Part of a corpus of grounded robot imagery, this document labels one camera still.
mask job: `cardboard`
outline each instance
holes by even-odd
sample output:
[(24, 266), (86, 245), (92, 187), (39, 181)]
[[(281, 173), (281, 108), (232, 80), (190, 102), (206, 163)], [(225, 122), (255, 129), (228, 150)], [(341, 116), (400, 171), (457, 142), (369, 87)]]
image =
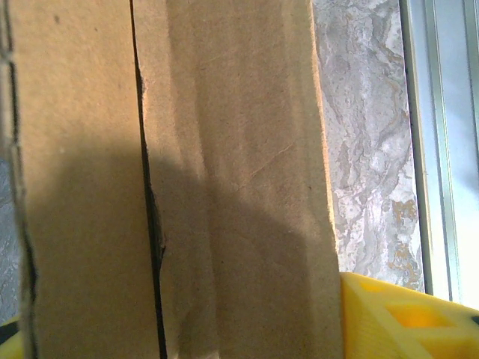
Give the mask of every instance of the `cardboard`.
[(309, 1), (133, 2), (169, 358), (342, 358)]
[(8, 13), (10, 146), (34, 267), (23, 273), (27, 349), (158, 358), (129, 2), (15, 0)]
[(1, 4), (29, 358), (342, 358), (310, 3)]

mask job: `gray marble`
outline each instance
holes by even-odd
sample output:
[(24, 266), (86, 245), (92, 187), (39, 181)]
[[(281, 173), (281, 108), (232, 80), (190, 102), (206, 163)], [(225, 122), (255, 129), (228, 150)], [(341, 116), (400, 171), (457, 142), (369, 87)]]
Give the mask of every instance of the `gray marble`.
[(424, 290), (398, 0), (314, 0), (338, 256)]
[(0, 322), (18, 312), (19, 253), (8, 166), (0, 159)]

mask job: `yellow plastic object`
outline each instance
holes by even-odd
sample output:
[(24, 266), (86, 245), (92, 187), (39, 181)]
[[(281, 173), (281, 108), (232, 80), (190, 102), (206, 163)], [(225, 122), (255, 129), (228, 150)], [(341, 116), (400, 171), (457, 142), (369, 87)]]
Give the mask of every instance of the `yellow plastic object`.
[[(16, 321), (18, 321), (17, 317), (1, 326), (4, 327)], [(23, 359), (22, 334), (19, 331), (0, 344), (0, 359)]]
[(346, 359), (479, 358), (479, 312), (353, 273), (341, 274)]

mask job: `brown cardboard panel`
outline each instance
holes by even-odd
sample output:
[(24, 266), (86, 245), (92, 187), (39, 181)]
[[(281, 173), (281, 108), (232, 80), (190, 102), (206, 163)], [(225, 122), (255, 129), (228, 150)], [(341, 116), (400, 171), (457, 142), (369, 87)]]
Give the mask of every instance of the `brown cardboard panel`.
[(306, 0), (135, 0), (170, 358), (342, 358)]
[(9, 14), (30, 339), (39, 358), (158, 358), (129, 1)]

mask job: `torn cardboard edge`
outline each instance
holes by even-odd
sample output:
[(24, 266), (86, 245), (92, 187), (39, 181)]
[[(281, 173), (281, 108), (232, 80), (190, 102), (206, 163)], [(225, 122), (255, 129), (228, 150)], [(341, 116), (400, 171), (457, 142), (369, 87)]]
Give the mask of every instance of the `torn cardboard edge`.
[(133, 0), (129, 0), (130, 11), (132, 17), (132, 38), (133, 51), (135, 56), (135, 75), (136, 75), (136, 91), (138, 95), (138, 119), (140, 125), (141, 136), (141, 159), (143, 161), (144, 174), (144, 196), (147, 210), (148, 233), (150, 235), (150, 249), (151, 249), (151, 267), (153, 272), (153, 291), (155, 293), (155, 308), (156, 308), (156, 323), (158, 326), (158, 343), (159, 355), (161, 359), (167, 359), (168, 353), (166, 350), (165, 326), (163, 324), (162, 311), (162, 295), (160, 290), (159, 275), (163, 255), (165, 253), (165, 243), (163, 240), (163, 233), (161, 227), (161, 218), (156, 206), (156, 199), (151, 188), (150, 178), (150, 162), (148, 159), (147, 142), (144, 133), (144, 113), (143, 113), (143, 95), (144, 84), (141, 77), (140, 66), (138, 64), (138, 51), (136, 48), (136, 34), (135, 34), (135, 17), (133, 16)]
[(20, 264), (21, 293), (20, 309), (22, 318), (19, 321), (24, 337), (30, 341), (24, 342), (25, 356), (36, 358), (37, 350), (33, 331), (33, 313), (30, 309), (35, 300), (35, 282), (37, 279), (34, 268), (33, 248), (28, 238), (24, 213), (25, 186), (22, 181), (22, 163), (19, 146), (19, 109), (16, 89), (16, 68), (12, 60), (13, 41), (10, 27), (8, 0), (0, 1), (0, 157), (7, 160), (11, 166), (10, 181), (12, 198), (15, 204), (16, 229), (22, 248)]

